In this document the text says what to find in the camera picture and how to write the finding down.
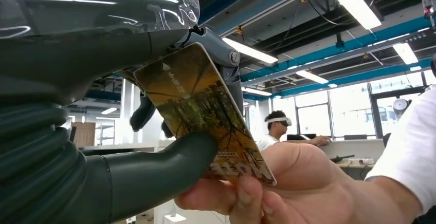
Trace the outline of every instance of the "plastic wrap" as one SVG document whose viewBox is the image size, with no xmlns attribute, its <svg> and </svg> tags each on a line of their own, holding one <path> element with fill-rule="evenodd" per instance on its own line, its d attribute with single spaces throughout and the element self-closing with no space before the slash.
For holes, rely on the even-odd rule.
<svg viewBox="0 0 436 224">
<path fill-rule="evenodd" d="M 88 30 L 188 29 L 198 17 L 198 0 L 0 0 L 0 39 Z"/>
</svg>

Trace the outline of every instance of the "vr headset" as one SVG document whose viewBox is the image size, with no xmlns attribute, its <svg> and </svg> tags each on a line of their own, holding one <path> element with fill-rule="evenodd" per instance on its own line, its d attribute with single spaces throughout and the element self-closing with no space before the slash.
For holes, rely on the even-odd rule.
<svg viewBox="0 0 436 224">
<path fill-rule="evenodd" d="M 284 126 L 291 126 L 292 125 L 292 121 L 288 117 L 273 118 L 273 119 L 266 120 L 266 123 L 268 123 L 268 124 L 273 123 L 273 122 L 280 122 Z"/>
</svg>

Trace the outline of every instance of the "power strip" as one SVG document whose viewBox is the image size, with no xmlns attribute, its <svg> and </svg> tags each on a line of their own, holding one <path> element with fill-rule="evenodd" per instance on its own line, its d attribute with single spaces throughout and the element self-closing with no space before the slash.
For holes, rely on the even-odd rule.
<svg viewBox="0 0 436 224">
<path fill-rule="evenodd" d="M 350 165 L 372 165 L 375 162 L 373 158 L 350 158 L 348 163 Z"/>
</svg>

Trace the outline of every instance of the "card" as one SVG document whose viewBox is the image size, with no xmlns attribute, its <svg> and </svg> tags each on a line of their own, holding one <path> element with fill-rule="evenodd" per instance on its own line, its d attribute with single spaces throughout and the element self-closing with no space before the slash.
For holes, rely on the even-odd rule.
<svg viewBox="0 0 436 224">
<path fill-rule="evenodd" d="M 227 86 L 204 47 L 195 43 L 142 69 L 135 78 L 176 138 L 207 132 L 219 144 L 209 170 L 228 180 L 253 175 L 276 180 L 265 163 Z"/>
</svg>

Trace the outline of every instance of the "white t-shirt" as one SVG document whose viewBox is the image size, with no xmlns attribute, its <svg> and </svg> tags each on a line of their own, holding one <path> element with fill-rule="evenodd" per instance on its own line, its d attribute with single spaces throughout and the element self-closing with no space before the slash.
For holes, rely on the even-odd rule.
<svg viewBox="0 0 436 224">
<path fill-rule="evenodd" d="M 412 101 L 367 179 L 374 176 L 403 184 L 424 213 L 436 205 L 436 88 Z"/>
<path fill-rule="evenodd" d="M 268 147 L 270 147 L 271 145 L 280 142 L 277 138 L 270 136 L 270 135 L 265 135 L 261 140 L 259 140 L 258 142 L 256 142 L 256 144 L 259 147 L 259 150 L 262 151 Z"/>
</svg>

